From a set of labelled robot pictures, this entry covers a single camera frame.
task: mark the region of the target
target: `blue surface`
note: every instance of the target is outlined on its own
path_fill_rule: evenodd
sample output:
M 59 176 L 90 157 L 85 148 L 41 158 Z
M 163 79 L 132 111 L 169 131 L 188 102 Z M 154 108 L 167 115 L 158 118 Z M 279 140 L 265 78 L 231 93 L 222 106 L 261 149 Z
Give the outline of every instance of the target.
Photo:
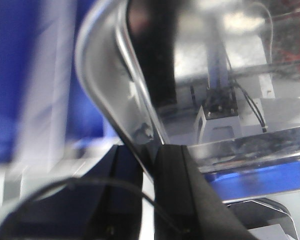
M 37 29 L 41 0 L 0 0 L 0 163 L 11 160 L 23 107 L 25 80 Z M 95 0 L 78 0 L 75 32 Z M 72 66 L 66 137 L 102 137 L 103 116 L 81 89 Z
M 294 191 L 300 189 L 300 161 L 206 178 L 222 200 Z
M 38 1 L 0 0 L 0 162 L 11 158 Z

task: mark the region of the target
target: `black wire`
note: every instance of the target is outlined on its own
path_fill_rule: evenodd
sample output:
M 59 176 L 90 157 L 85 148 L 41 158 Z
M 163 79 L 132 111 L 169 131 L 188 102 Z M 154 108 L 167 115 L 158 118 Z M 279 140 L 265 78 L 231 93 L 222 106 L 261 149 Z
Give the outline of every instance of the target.
M 229 56 L 227 54 L 226 48 L 224 47 L 224 52 L 225 52 L 225 57 L 226 57 L 226 61 L 228 62 L 231 74 L 232 74 L 232 78 L 234 81 L 234 87 L 237 87 L 241 90 L 246 102 L 248 103 L 249 107 L 251 108 L 252 112 L 254 113 L 255 117 L 258 119 L 261 128 L 262 128 L 262 132 L 266 133 L 267 132 L 267 127 L 266 127 L 266 123 L 264 120 L 264 117 L 262 116 L 258 106 L 256 105 L 255 101 L 249 96 L 248 92 L 238 83 L 237 78 L 235 77 L 235 75 L 233 74 L 233 68 L 229 59 Z
M 163 210 L 163 208 L 157 204 L 155 201 L 151 200 L 151 198 L 146 195 L 144 192 L 142 192 L 137 186 L 133 185 L 130 182 L 123 181 L 120 179 L 110 178 L 110 177 L 69 177 L 63 180 L 52 182 L 36 192 L 32 193 L 30 196 L 28 196 L 23 202 L 21 202 L 16 209 L 8 215 L 4 219 L 4 221 L 0 225 L 0 240 L 5 240 L 8 238 L 9 234 L 12 233 L 14 227 L 16 226 L 17 222 L 21 219 L 22 214 L 27 210 L 27 208 L 30 206 L 30 204 L 41 197 L 44 194 L 47 194 L 48 192 L 62 187 L 62 186 L 68 186 L 69 188 L 74 188 L 77 185 L 107 185 L 112 187 L 118 187 L 125 190 L 128 190 L 129 192 L 144 198 L 145 200 L 150 203 L 156 213 L 176 232 L 179 234 L 182 234 L 183 231 L 180 230 L 180 228 L 177 226 L 176 222 Z

